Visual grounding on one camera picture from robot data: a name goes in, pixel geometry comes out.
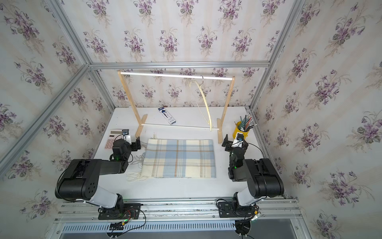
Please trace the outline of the cream wooden clothes hanger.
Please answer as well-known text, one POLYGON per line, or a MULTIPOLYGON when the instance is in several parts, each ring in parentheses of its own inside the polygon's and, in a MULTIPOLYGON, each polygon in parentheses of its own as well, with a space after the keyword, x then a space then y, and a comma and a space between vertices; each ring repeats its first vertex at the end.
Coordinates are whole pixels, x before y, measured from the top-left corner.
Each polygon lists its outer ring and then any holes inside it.
POLYGON ((204 106, 206 108, 206 112, 207 112, 207 116, 208 117, 205 117, 204 114, 202 113, 201 109, 200 109, 200 106, 199 104, 197 103, 197 107, 198 109, 200 110, 202 116, 204 117, 205 121, 207 122, 208 126, 209 126, 209 129, 210 131, 212 131, 212 120, 211 120, 211 114, 210 114, 210 109, 209 109, 209 105, 207 103, 207 99, 206 99, 206 95, 205 95, 205 92, 202 88, 202 84, 200 84, 198 81, 196 80, 191 80, 190 83, 189 83, 189 87, 191 88, 192 87, 192 84, 195 84, 196 87, 198 88, 199 90, 199 93, 203 99, 203 103, 204 103, 204 106))

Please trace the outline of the plaid blue cream scarf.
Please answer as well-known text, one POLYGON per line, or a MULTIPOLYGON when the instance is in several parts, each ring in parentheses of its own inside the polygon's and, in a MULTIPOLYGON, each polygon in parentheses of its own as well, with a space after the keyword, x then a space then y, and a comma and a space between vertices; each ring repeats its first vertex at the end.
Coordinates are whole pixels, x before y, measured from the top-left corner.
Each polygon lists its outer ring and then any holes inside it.
POLYGON ((149 178, 216 178, 211 139, 157 139, 143 143, 144 152, 132 162, 138 169, 128 171, 127 182, 149 178))

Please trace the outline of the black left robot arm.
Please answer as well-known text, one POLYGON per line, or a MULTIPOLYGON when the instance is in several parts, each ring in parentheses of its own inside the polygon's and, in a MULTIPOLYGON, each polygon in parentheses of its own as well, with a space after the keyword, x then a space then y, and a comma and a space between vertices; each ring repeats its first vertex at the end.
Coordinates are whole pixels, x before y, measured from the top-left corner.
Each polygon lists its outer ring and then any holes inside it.
POLYGON ((72 160, 57 181, 55 196, 69 202, 81 200, 103 209, 122 211, 122 196, 99 186, 99 177, 123 174, 129 166, 131 153, 140 149, 139 137, 132 143, 120 138, 113 142, 113 154, 109 160, 72 160))

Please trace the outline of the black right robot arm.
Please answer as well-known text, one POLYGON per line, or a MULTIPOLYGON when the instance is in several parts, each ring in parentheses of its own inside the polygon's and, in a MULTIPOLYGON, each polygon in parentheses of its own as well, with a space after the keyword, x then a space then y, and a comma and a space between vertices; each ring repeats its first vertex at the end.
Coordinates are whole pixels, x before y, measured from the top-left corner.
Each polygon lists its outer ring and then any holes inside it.
POLYGON ((283 181, 270 159, 255 160, 245 157, 249 145, 240 133, 235 140, 230 141, 226 136, 222 142, 222 147, 229 153, 229 179, 247 183, 245 189, 234 193, 234 209, 248 208, 264 198, 282 196, 285 192, 283 181))

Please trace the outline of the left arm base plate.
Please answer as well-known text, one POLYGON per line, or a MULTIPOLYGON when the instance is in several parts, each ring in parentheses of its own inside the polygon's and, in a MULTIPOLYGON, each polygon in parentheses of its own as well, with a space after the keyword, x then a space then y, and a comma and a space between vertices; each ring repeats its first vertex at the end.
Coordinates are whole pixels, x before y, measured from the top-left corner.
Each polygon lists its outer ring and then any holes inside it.
POLYGON ((142 204, 140 203, 127 203, 121 209, 98 209, 99 220, 136 220, 139 217, 142 204))

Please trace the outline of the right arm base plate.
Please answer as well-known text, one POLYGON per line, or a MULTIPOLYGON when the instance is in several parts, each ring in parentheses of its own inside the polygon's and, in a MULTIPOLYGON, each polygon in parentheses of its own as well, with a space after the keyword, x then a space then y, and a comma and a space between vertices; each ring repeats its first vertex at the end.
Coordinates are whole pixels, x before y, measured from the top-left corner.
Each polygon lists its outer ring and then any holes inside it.
POLYGON ((215 203, 220 218, 253 218, 259 215, 257 206, 241 207, 237 203, 217 200, 215 203))

